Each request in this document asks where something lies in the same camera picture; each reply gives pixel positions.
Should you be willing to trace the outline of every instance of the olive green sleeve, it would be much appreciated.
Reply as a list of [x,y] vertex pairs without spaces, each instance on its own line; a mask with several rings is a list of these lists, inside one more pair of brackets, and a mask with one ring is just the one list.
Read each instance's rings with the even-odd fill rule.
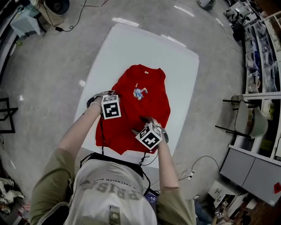
[[40,218],[58,203],[69,200],[69,184],[72,184],[74,179],[74,163],[70,153],[62,149],[55,150],[32,191],[31,225],[36,225]]
[[196,225],[194,200],[185,202],[180,189],[161,191],[156,202],[156,214],[162,225]]

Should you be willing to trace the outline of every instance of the red object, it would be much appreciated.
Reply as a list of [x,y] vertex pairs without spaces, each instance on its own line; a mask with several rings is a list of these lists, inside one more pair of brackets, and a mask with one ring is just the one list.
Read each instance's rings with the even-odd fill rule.
[[[102,120],[104,147],[109,147],[120,155],[126,150],[149,152],[135,138],[132,129],[141,131],[144,128],[145,122],[140,119],[143,116],[151,116],[162,127],[166,126],[171,110],[165,91],[165,77],[160,68],[151,69],[143,65],[133,65],[125,71],[112,88],[119,95],[122,116]],[[101,121],[96,131],[97,146],[103,145],[100,123]]]
[[280,191],[281,191],[281,185],[278,182],[277,184],[274,185],[274,192],[275,192],[275,194],[277,194]]

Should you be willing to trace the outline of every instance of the smartphone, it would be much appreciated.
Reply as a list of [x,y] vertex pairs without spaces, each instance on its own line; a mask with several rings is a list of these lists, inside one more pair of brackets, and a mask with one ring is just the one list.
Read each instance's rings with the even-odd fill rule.
[[152,189],[148,189],[148,193],[145,195],[145,198],[149,201],[149,203],[153,206],[156,205],[156,201],[159,194]]

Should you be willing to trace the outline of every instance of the chair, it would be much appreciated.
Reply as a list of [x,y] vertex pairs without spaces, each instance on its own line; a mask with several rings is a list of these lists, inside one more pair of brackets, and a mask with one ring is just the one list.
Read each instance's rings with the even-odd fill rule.
[[0,102],[6,102],[7,108],[0,109],[0,113],[7,112],[7,115],[0,119],[0,121],[5,121],[8,117],[10,119],[11,129],[10,130],[0,130],[0,134],[10,134],[15,133],[14,123],[13,123],[13,114],[18,110],[18,108],[10,108],[9,98],[0,98]]
[[[232,100],[223,100],[224,102],[232,102],[238,103],[238,108],[233,110],[237,110],[237,115],[234,124],[234,130],[230,130],[224,127],[215,126],[220,129],[226,130],[227,133],[237,134],[246,138],[256,138],[258,136],[262,136],[267,132],[268,122],[266,117],[262,114],[259,107],[257,105],[249,105],[247,106],[246,103],[251,104],[250,102],[243,102],[243,101],[232,101]],[[247,123],[249,117],[249,108],[253,108],[254,112],[254,124],[253,128],[250,133],[247,134]]]

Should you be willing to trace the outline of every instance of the white chair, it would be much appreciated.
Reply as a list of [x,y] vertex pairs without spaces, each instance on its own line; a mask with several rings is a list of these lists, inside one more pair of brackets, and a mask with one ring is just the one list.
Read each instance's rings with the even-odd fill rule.
[[[259,107],[257,105],[249,105],[247,106],[243,101],[232,101],[232,100],[223,100],[224,102],[232,102],[238,103],[238,108],[233,110],[237,110],[237,115],[234,124],[234,130],[230,130],[224,127],[217,128],[226,130],[227,133],[237,134],[246,138],[256,138],[258,136],[262,136],[267,132],[268,122],[266,117],[262,114]],[[254,122],[253,127],[250,132],[247,131],[247,123],[249,117],[249,108],[253,108]]]

